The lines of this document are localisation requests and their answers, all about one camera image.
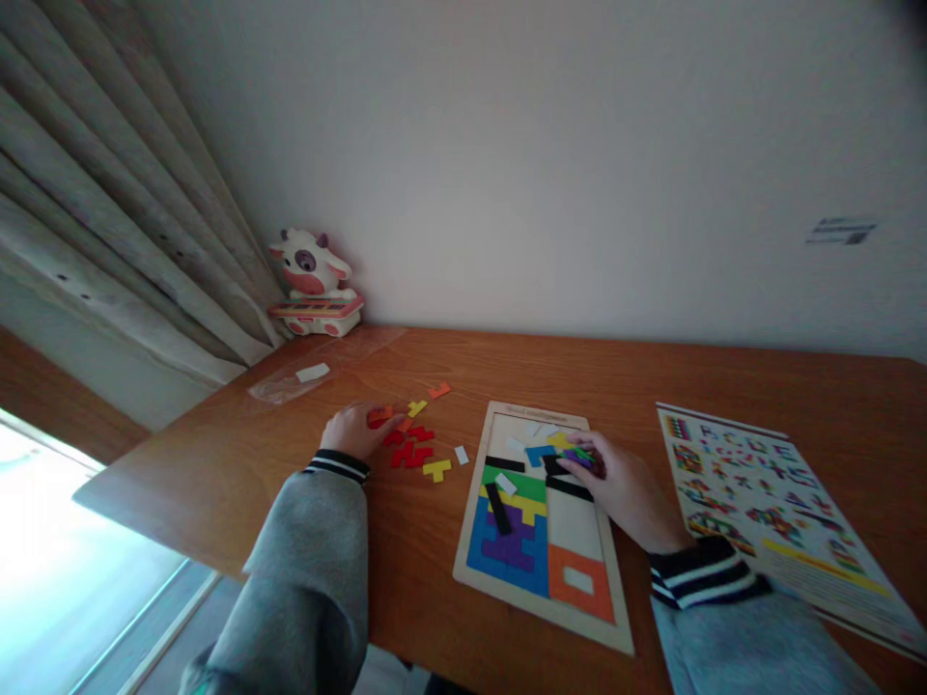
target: white wall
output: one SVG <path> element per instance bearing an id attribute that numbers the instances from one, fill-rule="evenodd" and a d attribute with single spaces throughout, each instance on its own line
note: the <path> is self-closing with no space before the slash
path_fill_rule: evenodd
<path id="1" fill-rule="evenodd" d="M 256 230 L 334 232 L 369 320 L 927 359 L 885 2 L 136 4 Z M 885 224 L 803 244 L 853 213 Z"/>
<path id="2" fill-rule="evenodd" d="M 162 429 L 211 393 L 3 273 L 0 297 L 0 325 L 151 431 Z"/>

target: black and white striped cuff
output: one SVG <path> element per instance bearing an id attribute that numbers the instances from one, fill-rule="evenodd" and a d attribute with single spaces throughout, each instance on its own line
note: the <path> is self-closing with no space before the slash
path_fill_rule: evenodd
<path id="1" fill-rule="evenodd" d="M 334 449 L 320 449 L 316 452 L 312 457 L 312 462 L 306 466 L 303 473 L 316 470 L 337 473 L 361 485 L 367 482 L 367 476 L 370 475 L 370 468 L 362 460 L 355 459 L 350 454 L 342 454 Z"/>
<path id="2" fill-rule="evenodd" d="M 650 555 L 650 566 L 654 598 L 671 608 L 738 603 L 773 590 L 720 536 L 698 539 L 695 547 L 672 555 Z"/>

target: child's hand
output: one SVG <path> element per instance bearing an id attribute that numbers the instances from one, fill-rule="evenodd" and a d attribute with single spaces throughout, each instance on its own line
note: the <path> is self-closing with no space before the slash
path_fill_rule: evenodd
<path id="1" fill-rule="evenodd" d="M 367 416 L 379 406 L 376 403 L 352 403 L 325 425 L 320 449 L 334 449 L 364 460 L 395 430 L 405 415 L 396 415 L 376 430 L 367 424 Z"/>
<path id="2" fill-rule="evenodd" d="M 695 543 L 641 457 L 614 446 L 598 432 L 574 432 L 567 439 L 581 449 L 599 452 L 604 480 L 569 459 L 558 463 L 579 478 L 605 513 L 644 550 L 662 555 Z"/>

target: curtain fold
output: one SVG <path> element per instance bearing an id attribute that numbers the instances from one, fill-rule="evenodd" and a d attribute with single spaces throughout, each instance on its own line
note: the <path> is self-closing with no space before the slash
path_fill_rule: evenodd
<path id="1" fill-rule="evenodd" d="M 123 0 L 0 13 L 0 267 L 188 375 L 283 343 L 283 298 Z"/>

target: green puzzle piece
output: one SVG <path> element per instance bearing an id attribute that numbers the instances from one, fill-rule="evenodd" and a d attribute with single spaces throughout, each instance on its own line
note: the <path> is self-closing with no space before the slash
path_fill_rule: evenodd
<path id="1" fill-rule="evenodd" d="M 537 478 L 528 478 L 527 476 L 521 475 L 520 473 L 513 473 L 512 471 L 496 468 L 495 466 L 483 466 L 483 485 L 486 483 L 495 483 L 495 477 L 499 473 L 504 473 L 505 477 L 512 481 L 515 487 L 519 489 L 519 491 L 516 492 L 516 497 L 533 499 L 537 502 L 541 502 L 542 504 L 546 504 L 548 502 L 548 488 L 544 484 L 543 480 L 538 480 Z"/>

